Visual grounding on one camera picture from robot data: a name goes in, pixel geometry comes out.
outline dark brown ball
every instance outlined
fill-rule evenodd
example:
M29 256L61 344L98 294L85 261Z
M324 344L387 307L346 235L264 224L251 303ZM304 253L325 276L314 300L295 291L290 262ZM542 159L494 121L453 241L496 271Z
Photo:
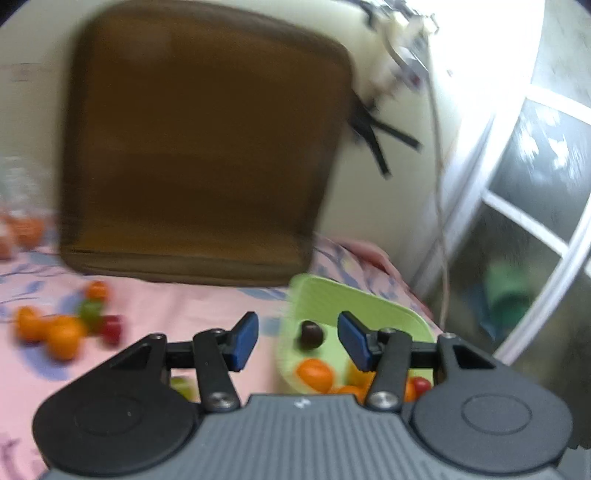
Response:
M302 350L314 350L324 342L324 330L316 322L304 320L300 323L300 335L297 342Z

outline green object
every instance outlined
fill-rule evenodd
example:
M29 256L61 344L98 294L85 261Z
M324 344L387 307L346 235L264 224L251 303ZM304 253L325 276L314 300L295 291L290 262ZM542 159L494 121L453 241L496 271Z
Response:
M484 286L491 321L506 336L530 308L527 276L507 261L492 261L486 269Z
M189 401L197 398L197 391L186 377L172 377L170 386Z
M434 342L427 322L412 310L326 278L308 274L295 276L290 282L289 297L290 308L281 323L277 346L277 370L283 381L280 386L283 393L314 393L294 373L297 365L306 358L326 362L335 371L336 385L345 384L349 356L336 331L337 318L344 310L352 312L373 330L394 327L409 333L413 340ZM324 343L310 352L298 348L302 320L318 323L326 334ZM411 374L433 383L431 370L416 369Z
M99 333L100 327L103 325L103 306L104 303L100 300L82 300L78 316L86 325L89 333Z

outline black circular pad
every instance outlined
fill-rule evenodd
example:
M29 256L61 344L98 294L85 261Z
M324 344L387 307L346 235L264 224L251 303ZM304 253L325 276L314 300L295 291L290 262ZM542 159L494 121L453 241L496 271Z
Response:
M134 473L176 452L192 434L194 405L132 372L81 377L41 405L33 435L49 465L87 476Z
M484 474L533 471L563 454L566 404L509 370L466 370L424 394L412 424L439 457Z

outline orange fruit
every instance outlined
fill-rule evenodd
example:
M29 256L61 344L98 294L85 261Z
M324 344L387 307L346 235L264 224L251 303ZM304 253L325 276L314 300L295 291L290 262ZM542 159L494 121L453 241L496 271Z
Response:
M77 322L58 320L47 332L47 351L56 360L73 360L80 352L83 337L83 329Z
M44 339L43 321L37 309L20 307L14 317L17 338L23 342L40 342Z
M56 316L54 316L48 322L48 325L46 327L47 333L49 333L49 329L51 329L55 326L68 325L68 324L73 324L77 328L79 328L80 334L82 336L86 336L88 334L88 331L86 329L86 325L84 324L84 322L82 320L80 320L79 318L73 317L71 315L56 315Z
M411 379L407 379L407 386L404 390L404 401L415 401L418 398L417 389Z
M358 403L363 404L365 401L366 392L362 388L356 387L354 385L344 385L340 387L336 393L352 393L355 395L355 398L357 398Z
M35 217L11 218L9 224L21 247L30 250L39 246L43 239L45 225Z
M354 387L364 388L368 383L371 383L375 377L375 372L362 372L359 370L351 359L348 360L347 372L345 381L348 385Z
M0 218L0 260L10 260L16 254L12 229Z
M108 296L109 289L102 280L92 281L86 288L86 298L89 300L106 301Z
M320 393L328 393L335 383L331 367L317 358L308 358L295 369L295 374L309 387Z

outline gray ribbed plate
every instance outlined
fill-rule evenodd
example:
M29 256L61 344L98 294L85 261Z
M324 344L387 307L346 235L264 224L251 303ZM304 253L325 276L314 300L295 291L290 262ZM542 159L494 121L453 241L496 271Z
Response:
M45 480L79 479L51 470ZM454 468L422 450L400 418L352 395L253 395L245 408L206 417L160 465L129 480L496 479ZM553 469L511 478L561 480Z

